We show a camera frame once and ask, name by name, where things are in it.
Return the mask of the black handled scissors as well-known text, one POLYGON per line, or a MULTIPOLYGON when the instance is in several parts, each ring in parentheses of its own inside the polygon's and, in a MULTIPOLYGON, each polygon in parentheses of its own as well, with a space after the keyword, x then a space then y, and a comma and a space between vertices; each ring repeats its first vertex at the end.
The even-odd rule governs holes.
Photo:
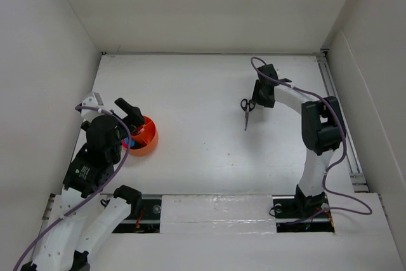
POLYGON ((240 101, 240 107, 244 111, 244 130, 247 130, 248 122, 249 122, 249 113, 255 108, 255 103, 252 100, 248 100, 246 98, 240 101))

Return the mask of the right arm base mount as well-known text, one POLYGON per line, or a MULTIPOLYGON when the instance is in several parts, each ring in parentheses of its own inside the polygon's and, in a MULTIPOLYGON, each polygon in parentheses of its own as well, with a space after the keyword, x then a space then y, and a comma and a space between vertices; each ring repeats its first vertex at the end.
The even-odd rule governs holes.
POLYGON ((276 196, 269 215, 276 219, 277 233, 334 233, 334 224, 329 212, 315 213, 327 204, 327 196, 323 193, 313 199, 300 199, 295 196, 276 196))

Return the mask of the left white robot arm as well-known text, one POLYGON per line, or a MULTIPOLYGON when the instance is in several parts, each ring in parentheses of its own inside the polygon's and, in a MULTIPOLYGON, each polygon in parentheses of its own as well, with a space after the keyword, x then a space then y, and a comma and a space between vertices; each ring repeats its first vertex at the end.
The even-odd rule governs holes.
POLYGON ((97 93, 90 93, 79 105, 86 142, 77 151, 63 179, 58 218, 27 247, 15 270, 89 270, 100 246, 125 218, 141 213, 142 194, 126 185, 117 188, 103 212, 84 231, 91 208, 100 192, 115 178, 128 158, 124 144, 142 128, 145 118, 138 107, 123 98, 114 102, 126 116, 106 110, 97 93))

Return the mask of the orange round pen holder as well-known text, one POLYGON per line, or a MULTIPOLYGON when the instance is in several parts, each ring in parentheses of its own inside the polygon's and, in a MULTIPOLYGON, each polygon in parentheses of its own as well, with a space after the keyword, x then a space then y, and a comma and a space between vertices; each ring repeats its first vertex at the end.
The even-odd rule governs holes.
POLYGON ((136 157, 150 155, 156 149, 159 142, 159 134, 155 123, 148 116, 144 116, 144 118, 144 132, 137 135, 135 131, 131 134, 131 138, 136 142, 136 146, 131 148, 129 153, 136 157))

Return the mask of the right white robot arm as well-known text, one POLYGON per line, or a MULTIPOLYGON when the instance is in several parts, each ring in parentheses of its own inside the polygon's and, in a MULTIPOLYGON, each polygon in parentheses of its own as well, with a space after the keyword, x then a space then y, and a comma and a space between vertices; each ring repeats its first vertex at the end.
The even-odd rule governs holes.
POLYGON ((342 113, 336 97, 322 98, 279 79, 272 64, 255 68, 258 79, 252 102, 265 108, 282 103, 301 116, 301 137, 306 147, 303 175, 291 202, 300 216, 308 216, 325 202, 323 176, 333 153, 346 137, 342 113))

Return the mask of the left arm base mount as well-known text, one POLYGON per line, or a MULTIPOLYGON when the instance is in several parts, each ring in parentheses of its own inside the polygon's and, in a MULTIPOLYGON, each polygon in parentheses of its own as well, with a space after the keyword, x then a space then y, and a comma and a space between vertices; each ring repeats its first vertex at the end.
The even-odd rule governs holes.
POLYGON ((103 194, 100 204, 106 208, 114 195, 129 199, 131 212, 113 230, 113 234, 154 234, 160 232, 161 195, 143 195, 139 190, 121 185, 113 194, 103 194))

